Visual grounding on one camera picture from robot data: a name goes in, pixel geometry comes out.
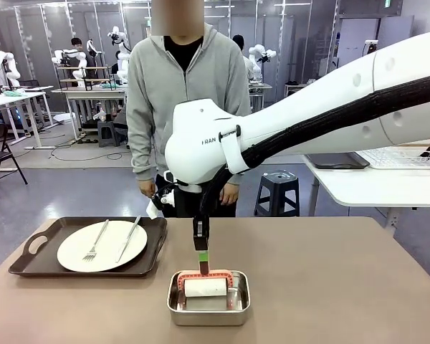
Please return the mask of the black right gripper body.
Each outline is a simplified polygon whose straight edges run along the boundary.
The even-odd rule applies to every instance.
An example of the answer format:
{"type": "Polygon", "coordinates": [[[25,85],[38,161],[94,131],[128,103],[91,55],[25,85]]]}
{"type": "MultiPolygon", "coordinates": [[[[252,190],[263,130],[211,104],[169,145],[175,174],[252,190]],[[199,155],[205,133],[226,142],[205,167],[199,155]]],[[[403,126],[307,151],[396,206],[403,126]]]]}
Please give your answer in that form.
{"type": "Polygon", "coordinates": [[[195,250],[207,250],[209,248],[209,232],[209,215],[196,215],[193,218],[193,243],[195,250]]]}

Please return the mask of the person's left hand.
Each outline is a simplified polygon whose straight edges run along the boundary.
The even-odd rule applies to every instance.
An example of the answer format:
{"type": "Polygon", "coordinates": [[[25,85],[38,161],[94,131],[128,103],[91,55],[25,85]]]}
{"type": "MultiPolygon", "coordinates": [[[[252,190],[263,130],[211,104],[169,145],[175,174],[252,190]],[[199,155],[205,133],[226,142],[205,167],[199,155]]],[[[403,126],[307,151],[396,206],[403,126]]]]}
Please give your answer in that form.
{"type": "Polygon", "coordinates": [[[229,206],[237,202],[239,198],[239,185],[226,183],[220,192],[219,200],[221,205],[229,206]]]}

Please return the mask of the person's right hand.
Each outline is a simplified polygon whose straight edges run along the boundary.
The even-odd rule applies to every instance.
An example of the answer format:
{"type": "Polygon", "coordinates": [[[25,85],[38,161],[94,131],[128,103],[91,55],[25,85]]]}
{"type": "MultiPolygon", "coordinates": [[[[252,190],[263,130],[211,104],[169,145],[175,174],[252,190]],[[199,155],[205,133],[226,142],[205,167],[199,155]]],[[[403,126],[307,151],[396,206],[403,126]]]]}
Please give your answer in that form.
{"type": "Polygon", "coordinates": [[[148,197],[150,199],[153,197],[153,195],[156,192],[156,185],[155,185],[153,179],[149,179],[149,180],[146,180],[146,181],[139,181],[138,182],[138,187],[140,189],[140,192],[144,196],[146,196],[146,197],[148,197]]]}

